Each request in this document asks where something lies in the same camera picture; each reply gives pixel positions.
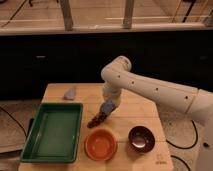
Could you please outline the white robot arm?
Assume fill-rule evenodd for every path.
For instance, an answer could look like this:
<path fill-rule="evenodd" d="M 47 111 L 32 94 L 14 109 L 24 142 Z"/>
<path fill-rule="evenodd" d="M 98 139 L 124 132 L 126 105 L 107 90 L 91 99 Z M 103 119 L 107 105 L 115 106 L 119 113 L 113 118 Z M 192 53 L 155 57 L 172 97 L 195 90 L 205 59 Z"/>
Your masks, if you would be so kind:
<path fill-rule="evenodd" d="M 167 105 L 204 126 L 196 171 L 213 171 L 213 92 L 131 73 L 131 62 L 118 56 L 101 71 L 104 100 L 116 107 L 123 89 Z"/>

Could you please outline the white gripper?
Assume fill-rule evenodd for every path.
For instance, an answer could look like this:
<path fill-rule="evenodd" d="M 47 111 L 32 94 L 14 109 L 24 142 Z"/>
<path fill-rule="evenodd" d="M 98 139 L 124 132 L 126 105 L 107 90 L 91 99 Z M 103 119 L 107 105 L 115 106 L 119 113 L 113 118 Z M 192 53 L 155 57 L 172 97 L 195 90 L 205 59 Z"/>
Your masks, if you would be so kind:
<path fill-rule="evenodd" d="M 114 87 L 109 83 L 103 85 L 103 98 L 104 103 L 101 111 L 105 114 L 111 114 L 121 103 L 122 90 Z"/>

